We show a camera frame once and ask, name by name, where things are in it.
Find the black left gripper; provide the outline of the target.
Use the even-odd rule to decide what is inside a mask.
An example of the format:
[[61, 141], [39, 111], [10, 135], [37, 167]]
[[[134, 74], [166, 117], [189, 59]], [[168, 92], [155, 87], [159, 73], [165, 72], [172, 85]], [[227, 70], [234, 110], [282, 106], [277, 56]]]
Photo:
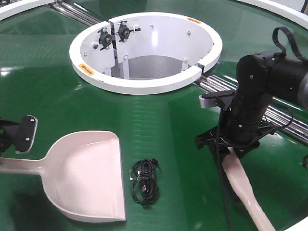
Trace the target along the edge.
[[21, 122], [0, 120], [0, 154], [11, 145], [15, 145], [17, 154], [28, 153], [34, 143], [38, 120], [32, 115], [26, 115]]

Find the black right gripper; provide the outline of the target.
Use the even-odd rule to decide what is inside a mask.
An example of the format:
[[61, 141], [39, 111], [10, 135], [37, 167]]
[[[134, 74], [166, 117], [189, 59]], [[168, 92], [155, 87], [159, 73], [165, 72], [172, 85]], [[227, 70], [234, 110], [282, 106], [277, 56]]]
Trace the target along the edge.
[[268, 134], [274, 134], [276, 129], [265, 122], [248, 126], [230, 123], [218, 125], [207, 132], [197, 135], [195, 143], [198, 149], [209, 146], [212, 154], [220, 159], [228, 156], [233, 149], [238, 158], [260, 146], [259, 140]]

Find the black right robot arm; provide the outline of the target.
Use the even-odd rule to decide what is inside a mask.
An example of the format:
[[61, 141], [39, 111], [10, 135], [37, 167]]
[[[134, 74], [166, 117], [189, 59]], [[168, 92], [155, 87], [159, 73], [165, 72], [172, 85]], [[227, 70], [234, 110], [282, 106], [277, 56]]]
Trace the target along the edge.
[[262, 118], [273, 97], [307, 108], [308, 63], [275, 51], [242, 57], [236, 67], [237, 90], [200, 95], [202, 108], [220, 107], [218, 125], [197, 135], [198, 149], [204, 146], [235, 149], [238, 157], [259, 146], [259, 140], [277, 127]]

